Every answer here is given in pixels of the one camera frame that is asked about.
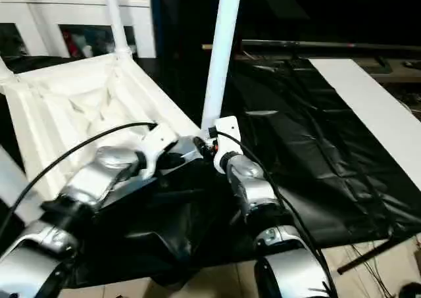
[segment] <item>black tarp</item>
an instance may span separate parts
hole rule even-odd
[[[66,61],[7,64],[22,71]],[[200,123],[209,59],[138,63]],[[320,246],[421,230],[419,190],[310,62],[273,71],[232,62],[223,106],[230,114]],[[100,212],[69,286],[252,259],[253,242],[233,219],[237,210],[224,177],[195,161]]]

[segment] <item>white cabinet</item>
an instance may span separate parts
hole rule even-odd
[[[137,55],[154,58],[151,0],[118,2]],[[105,0],[0,0],[0,23],[16,24],[30,55],[60,57],[70,56],[62,32],[67,25],[110,26]]]
[[[49,55],[29,10],[29,6],[25,3],[0,3],[0,28],[13,27],[13,25],[22,38],[25,50],[29,55]]]

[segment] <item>wire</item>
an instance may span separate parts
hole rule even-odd
[[[351,255],[348,252],[349,249],[347,247],[344,247],[344,249],[345,249],[345,253],[348,257],[348,261],[351,262],[353,259],[351,258]],[[360,273],[357,269],[355,269],[355,273],[357,274],[357,277],[360,280],[360,284],[362,285],[362,288],[359,286],[358,282],[356,282],[354,280],[355,285],[361,290],[361,292],[364,296],[366,296],[367,298],[370,298],[370,294],[368,293],[368,290],[367,290],[366,286],[364,285],[364,282],[361,279],[361,275],[360,275]]]
[[[312,251],[313,255],[318,259],[319,263],[322,265],[322,268],[324,269],[326,276],[328,278],[328,281],[330,283],[330,290],[332,291],[332,295],[334,297],[337,297],[337,292],[335,288],[334,281],[332,279],[332,276],[330,275],[328,263],[326,262],[326,258],[323,255],[323,252],[319,250],[316,246],[316,240],[311,235],[309,229],[306,227],[303,219],[301,218],[298,211],[295,209],[295,207],[280,193],[279,187],[276,185],[275,181],[273,180],[272,176],[270,175],[269,171],[264,167],[263,163],[259,160],[259,158],[250,150],[248,147],[246,147],[242,142],[238,141],[236,138],[232,137],[231,135],[228,135],[224,132],[216,131],[218,135],[224,136],[232,141],[234,141],[236,144],[238,144],[263,170],[263,172],[266,174],[266,179],[268,180],[270,186],[272,186],[272,189],[274,190],[275,196],[279,201],[283,201],[293,212],[295,218],[297,219],[298,223],[300,224],[304,235],[309,242],[309,248]]]
[[[362,256],[361,252],[355,247],[355,245],[352,245],[351,247],[353,248],[356,255],[360,257]],[[390,294],[389,290],[386,288],[386,285],[384,284],[384,281],[382,280],[382,277],[380,276],[376,259],[374,258],[374,269],[376,270],[377,273],[374,272],[373,268],[367,262],[364,262],[364,265],[367,271],[373,277],[373,279],[375,279],[375,281],[377,282],[377,285],[379,286],[379,289],[383,292],[384,296],[387,298],[392,298],[393,297],[392,294]]]
[[[71,155],[72,153],[74,153],[75,151],[79,150],[82,147],[85,147],[86,145],[94,142],[95,140],[98,140],[99,138],[102,138],[104,136],[107,136],[109,134],[112,134],[113,132],[117,132],[121,129],[126,129],[126,128],[130,128],[130,127],[135,127],[135,126],[148,126],[150,128],[154,128],[156,126],[156,124],[151,123],[151,122],[133,122],[131,124],[125,124],[125,125],[121,125],[115,128],[112,128],[110,130],[107,130],[105,132],[101,132],[100,134],[97,134],[96,136],[93,136],[85,141],[83,141],[82,143],[78,144],[77,146],[71,148],[69,151],[67,151],[66,153],[64,153],[63,155],[61,155],[59,158],[57,158],[55,161],[53,161],[49,166],[47,166],[46,168],[44,168],[20,193],[20,195],[18,196],[18,199],[14,202],[14,205],[9,209],[2,225],[0,228],[0,240],[3,237],[3,235],[5,234],[5,231],[7,229],[7,226],[9,225],[9,222],[11,221],[11,218],[14,214],[14,212],[16,211],[16,209],[18,208],[19,204],[23,201],[23,199],[25,198],[25,196],[29,193],[29,191],[33,188],[33,186],[44,176],[46,175],[46,173],[48,173],[52,168],[54,168],[54,166],[58,165],[61,161],[63,161],[65,158],[67,158],[69,155]]]

